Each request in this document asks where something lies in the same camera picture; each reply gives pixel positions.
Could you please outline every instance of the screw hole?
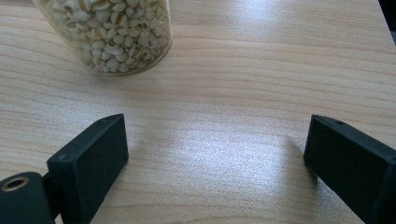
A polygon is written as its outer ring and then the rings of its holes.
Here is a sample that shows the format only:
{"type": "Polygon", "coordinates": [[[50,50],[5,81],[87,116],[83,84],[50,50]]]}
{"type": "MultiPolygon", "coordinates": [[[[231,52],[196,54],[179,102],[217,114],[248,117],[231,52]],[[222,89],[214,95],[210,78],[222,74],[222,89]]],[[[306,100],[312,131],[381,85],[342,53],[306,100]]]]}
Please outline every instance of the screw hole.
{"type": "Polygon", "coordinates": [[[2,191],[10,192],[16,189],[20,189],[29,182],[29,178],[26,176],[18,176],[9,180],[6,184],[1,187],[2,191]]]}
{"type": "Polygon", "coordinates": [[[68,161],[68,160],[70,160],[71,158],[72,158],[72,157],[69,156],[69,155],[62,155],[62,156],[59,157],[59,160],[61,160],[61,161],[68,161]]]}

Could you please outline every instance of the light wood surface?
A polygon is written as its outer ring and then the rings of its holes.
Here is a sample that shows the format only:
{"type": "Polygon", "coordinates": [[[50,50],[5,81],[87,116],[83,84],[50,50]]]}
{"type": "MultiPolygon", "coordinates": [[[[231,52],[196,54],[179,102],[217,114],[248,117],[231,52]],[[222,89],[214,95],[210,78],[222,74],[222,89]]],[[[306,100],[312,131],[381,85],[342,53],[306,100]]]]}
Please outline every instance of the light wood surface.
{"type": "Polygon", "coordinates": [[[396,48],[376,0],[171,1],[148,71],[99,77],[29,0],[0,2],[0,179],[124,113],[130,160],[92,223],[361,223],[303,162],[310,116],[396,147],[396,48]]]}

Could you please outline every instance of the black bracket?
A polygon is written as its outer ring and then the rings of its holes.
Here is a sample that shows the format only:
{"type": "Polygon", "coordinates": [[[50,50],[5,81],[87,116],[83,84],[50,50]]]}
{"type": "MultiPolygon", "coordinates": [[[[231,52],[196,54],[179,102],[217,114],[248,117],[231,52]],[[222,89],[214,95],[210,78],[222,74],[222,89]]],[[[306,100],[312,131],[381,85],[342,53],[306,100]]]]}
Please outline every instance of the black bracket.
{"type": "Polygon", "coordinates": [[[313,115],[304,161],[365,223],[396,223],[396,150],[313,115]]]}
{"type": "Polygon", "coordinates": [[[0,182],[0,223],[89,223],[128,161],[122,114],[97,120],[47,161],[0,182]]]}

